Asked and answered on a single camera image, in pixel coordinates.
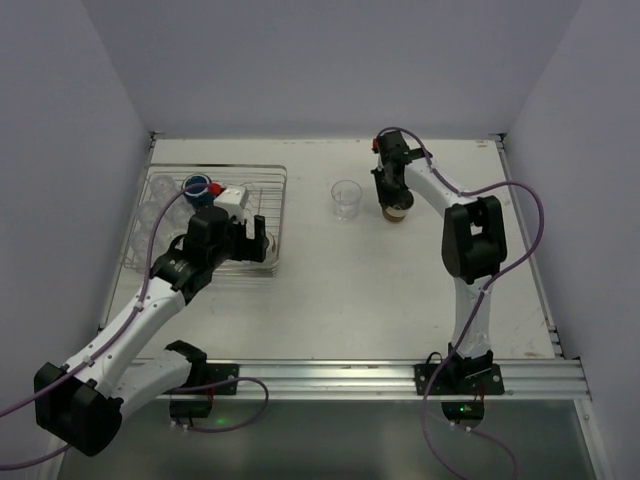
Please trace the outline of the dark blue mug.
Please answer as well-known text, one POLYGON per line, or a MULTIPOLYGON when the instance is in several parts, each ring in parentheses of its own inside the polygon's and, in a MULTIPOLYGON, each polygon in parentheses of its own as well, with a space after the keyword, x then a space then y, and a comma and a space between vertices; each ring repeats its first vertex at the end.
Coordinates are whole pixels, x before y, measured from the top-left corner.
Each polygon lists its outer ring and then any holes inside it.
POLYGON ((203 174, 194 174, 182 182, 183 197, 194 209, 213 204, 215 194, 210 191, 212 180, 203 174))

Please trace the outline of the white brown banded cup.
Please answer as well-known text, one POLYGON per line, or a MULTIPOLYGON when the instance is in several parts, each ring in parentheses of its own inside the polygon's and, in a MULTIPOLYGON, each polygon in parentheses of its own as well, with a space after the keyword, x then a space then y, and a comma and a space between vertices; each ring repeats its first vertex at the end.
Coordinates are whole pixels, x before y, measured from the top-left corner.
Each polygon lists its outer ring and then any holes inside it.
POLYGON ((413 203, 412 197, 395 199, 392 202, 384 203, 381 205, 382 215, 390 223, 400 223, 406 218, 413 203))

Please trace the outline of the clear faceted glass tumbler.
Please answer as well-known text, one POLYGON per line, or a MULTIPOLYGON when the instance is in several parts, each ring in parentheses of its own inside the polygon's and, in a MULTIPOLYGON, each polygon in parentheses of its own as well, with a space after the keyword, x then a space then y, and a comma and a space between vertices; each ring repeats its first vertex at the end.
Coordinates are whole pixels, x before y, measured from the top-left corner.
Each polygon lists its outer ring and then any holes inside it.
POLYGON ((335 216, 340 220, 351 220, 358 214, 362 188, 353 180, 339 180, 331 188, 331 197, 335 216))

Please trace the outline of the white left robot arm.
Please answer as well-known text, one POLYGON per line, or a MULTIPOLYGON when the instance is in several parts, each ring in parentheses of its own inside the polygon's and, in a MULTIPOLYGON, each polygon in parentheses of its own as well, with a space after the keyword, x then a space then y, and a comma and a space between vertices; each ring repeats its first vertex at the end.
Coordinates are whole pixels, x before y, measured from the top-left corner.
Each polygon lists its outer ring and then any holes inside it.
POLYGON ((133 371, 131 362, 159 329, 212 281, 228 260, 263 262, 270 240, 263 216, 238 220, 221 207, 201 209, 185 234, 159 256, 140 290, 109 326, 63 365, 34 376, 37 424, 92 457, 115 438, 123 420, 165 392, 217 393, 230 377, 214 378, 206 354, 184 341, 133 371))

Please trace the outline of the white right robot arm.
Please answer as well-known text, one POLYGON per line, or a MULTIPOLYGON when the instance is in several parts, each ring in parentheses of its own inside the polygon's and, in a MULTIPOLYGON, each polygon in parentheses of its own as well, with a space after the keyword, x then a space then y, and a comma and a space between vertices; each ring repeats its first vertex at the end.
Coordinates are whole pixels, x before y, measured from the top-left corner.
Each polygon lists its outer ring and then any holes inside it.
POLYGON ((501 202, 470 195, 439 173, 426 148, 409 147, 408 132, 386 128, 376 135, 372 151, 378 164, 372 170, 384 218, 399 223, 423 198, 443 220, 441 258, 454 280, 455 325, 443 366, 429 374, 435 384, 454 389, 493 366, 488 282, 507 257, 501 202))

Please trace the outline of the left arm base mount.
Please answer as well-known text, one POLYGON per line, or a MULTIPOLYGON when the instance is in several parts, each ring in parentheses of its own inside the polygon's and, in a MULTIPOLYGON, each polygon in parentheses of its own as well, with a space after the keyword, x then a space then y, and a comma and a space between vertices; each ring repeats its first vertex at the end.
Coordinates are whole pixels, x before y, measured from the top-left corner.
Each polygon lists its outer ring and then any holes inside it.
MULTIPOLYGON (((191 375, 181 388, 201 387, 213 383, 220 383, 225 380, 237 378, 240 373, 240 366, 237 363, 207 363, 200 366, 196 374, 191 375)), ((193 400, 177 399, 176 387, 164 392, 169 400, 169 418, 176 424, 187 424, 193 426, 196 420, 206 419, 212 412, 215 396, 233 396, 237 393, 237 385, 230 383, 220 387, 201 389, 187 392, 187 395, 194 395, 193 400)))

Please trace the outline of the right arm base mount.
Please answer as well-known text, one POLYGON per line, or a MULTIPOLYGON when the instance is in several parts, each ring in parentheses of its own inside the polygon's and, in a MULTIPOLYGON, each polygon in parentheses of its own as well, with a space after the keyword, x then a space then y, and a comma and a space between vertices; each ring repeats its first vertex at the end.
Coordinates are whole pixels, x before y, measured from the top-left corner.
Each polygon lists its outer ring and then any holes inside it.
POLYGON ((500 366, 489 351, 471 359, 456 355, 436 376, 428 395, 470 397, 470 400, 442 400, 441 409, 448 421, 474 428, 484 419, 486 397, 505 392, 500 366))

